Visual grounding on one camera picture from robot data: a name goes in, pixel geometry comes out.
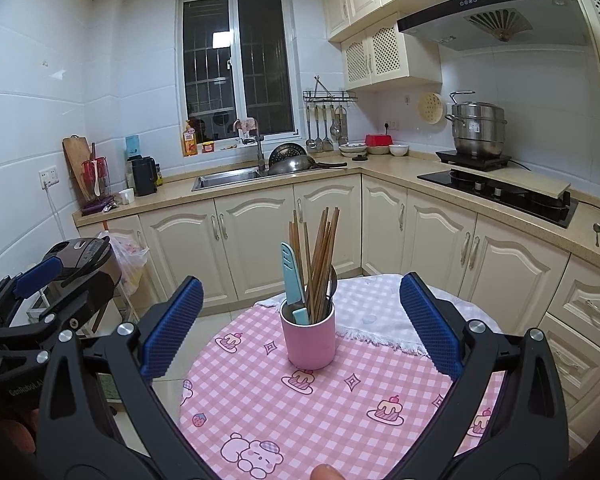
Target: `plastic bag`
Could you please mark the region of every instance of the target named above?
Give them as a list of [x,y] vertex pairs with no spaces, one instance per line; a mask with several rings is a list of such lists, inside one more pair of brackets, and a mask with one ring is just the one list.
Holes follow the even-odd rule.
[[149,248],[143,249],[133,237],[120,233],[103,231],[98,235],[98,238],[104,238],[105,236],[109,237],[109,243],[122,272],[120,278],[122,290],[125,291],[127,296],[131,296],[138,290],[142,268],[148,259]]

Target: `electrical outlet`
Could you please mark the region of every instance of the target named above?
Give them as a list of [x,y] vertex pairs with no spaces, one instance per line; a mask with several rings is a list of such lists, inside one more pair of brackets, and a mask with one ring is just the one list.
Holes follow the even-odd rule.
[[53,184],[60,182],[58,179],[58,168],[56,166],[39,171],[38,175],[40,176],[40,186],[42,186],[42,189],[53,186]]

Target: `countertop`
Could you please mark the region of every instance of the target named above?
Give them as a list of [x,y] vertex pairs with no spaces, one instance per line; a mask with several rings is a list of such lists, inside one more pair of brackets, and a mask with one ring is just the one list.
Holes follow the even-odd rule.
[[434,196],[487,216],[569,251],[600,268],[600,247],[596,247],[596,234],[592,228],[595,222],[600,224],[600,210],[592,206],[583,203],[578,204],[569,227],[564,229],[535,216],[516,211],[490,200],[449,189],[432,182],[419,180],[418,175],[449,169],[448,164],[443,164],[436,160],[425,160],[414,156],[394,157],[390,155],[370,155],[365,162],[353,162],[351,159],[344,159],[341,155],[320,158],[320,162],[343,162],[344,160],[349,165],[343,169],[306,171],[304,173],[262,178],[255,181],[228,184],[226,186],[197,191],[191,190],[195,178],[186,178],[166,183],[158,188],[157,193],[136,197],[135,202],[132,204],[119,206],[107,213],[97,213],[83,217],[77,211],[74,213],[74,222],[76,227],[82,227],[114,218],[145,213],[163,207],[181,205],[198,200],[208,200],[219,196],[265,189],[272,186],[286,186],[343,174],[363,174]]

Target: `pink checkered tablecloth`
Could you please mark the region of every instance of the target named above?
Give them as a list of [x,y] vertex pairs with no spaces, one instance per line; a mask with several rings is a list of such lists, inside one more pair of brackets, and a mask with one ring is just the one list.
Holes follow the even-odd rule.
[[[422,356],[338,336],[334,361],[297,370],[275,308],[255,305],[206,346],[184,381],[180,430],[224,480],[308,479],[318,464],[381,479],[416,441],[451,386]],[[494,374],[458,452],[478,444]]]

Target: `sink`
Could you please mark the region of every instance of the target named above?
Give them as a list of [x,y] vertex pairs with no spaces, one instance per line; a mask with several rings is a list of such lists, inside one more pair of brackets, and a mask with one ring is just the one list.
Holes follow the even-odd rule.
[[236,184],[237,182],[248,182],[257,178],[263,178],[266,174],[258,172],[258,168],[244,168],[243,170],[223,171],[210,175],[197,177],[192,191],[206,189],[208,187],[224,186],[225,184]]

